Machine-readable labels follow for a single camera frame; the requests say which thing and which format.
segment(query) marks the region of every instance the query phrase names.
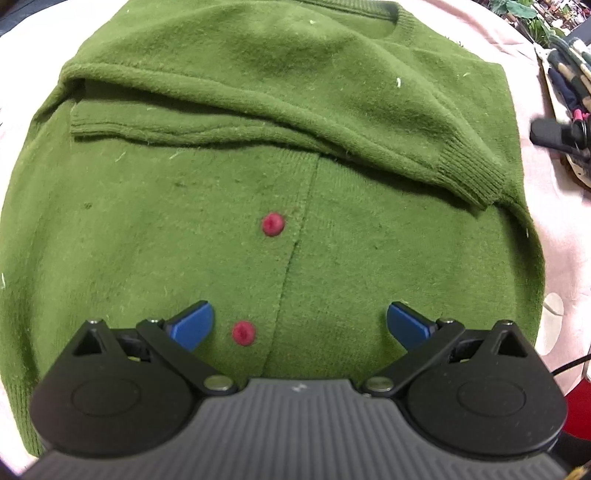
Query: metal screw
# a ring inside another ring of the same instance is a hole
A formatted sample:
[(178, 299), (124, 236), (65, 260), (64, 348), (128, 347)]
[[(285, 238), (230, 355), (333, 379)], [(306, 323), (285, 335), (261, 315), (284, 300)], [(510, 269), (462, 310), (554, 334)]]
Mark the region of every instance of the metal screw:
[(388, 377), (372, 377), (367, 380), (365, 387), (376, 393), (389, 392), (394, 388), (394, 382)]
[(211, 375), (205, 379), (203, 385), (214, 392), (225, 392), (232, 388), (234, 382), (225, 375)]

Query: green wool fabric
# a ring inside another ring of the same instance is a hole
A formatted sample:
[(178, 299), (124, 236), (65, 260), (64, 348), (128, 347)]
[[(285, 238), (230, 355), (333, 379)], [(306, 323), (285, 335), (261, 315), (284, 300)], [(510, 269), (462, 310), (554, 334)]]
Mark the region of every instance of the green wool fabric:
[(64, 66), (2, 210), (0, 375), (27, 448), (32, 389), (91, 317), (208, 300), (196, 355), (241, 384), (360, 381), (404, 353), (394, 300), (534, 340), (522, 182), (501, 67), (395, 3), (131, 0)]

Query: pink fabric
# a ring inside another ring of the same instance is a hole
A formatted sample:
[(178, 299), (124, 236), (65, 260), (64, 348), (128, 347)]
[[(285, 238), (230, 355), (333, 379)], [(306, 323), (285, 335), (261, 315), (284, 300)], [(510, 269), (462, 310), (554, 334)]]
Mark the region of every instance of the pink fabric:
[[(104, 0), (90, 5), (85, 0), (69, 0), (51, 7), (54, 14), (50, 15), (48, 9), (33, 15), (0, 37), (4, 73), (0, 77), (0, 121), (4, 121), (0, 127), (0, 199), (31, 116), (55, 84), (61, 65), (124, 1)], [(591, 193), (584, 193), (558, 160), (534, 147), (528, 139), (531, 118), (552, 114), (544, 104), (546, 87), (542, 86), (543, 76), (532, 45), (510, 25), (471, 0), (398, 2), (433, 30), (505, 69), (519, 127), (525, 194), (546, 257), (546, 291), (558, 294), (564, 304), (557, 342), (551, 343), (543, 358), (550, 368), (555, 368), (586, 354), (591, 344)], [(44, 39), (47, 52), (38, 49), (39, 38)], [(35, 72), (21, 71), (32, 66)], [(495, 88), (490, 85), (491, 95)], [(10, 95), (2, 98), (3, 91)], [(38, 98), (31, 100), (33, 93)], [(563, 391), (571, 390), (579, 382), (581, 370), (573, 369), (557, 378)], [(0, 456), (20, 471), (31, 462), (31, 457), (22, 448), (1, 385), (0, 421)]]

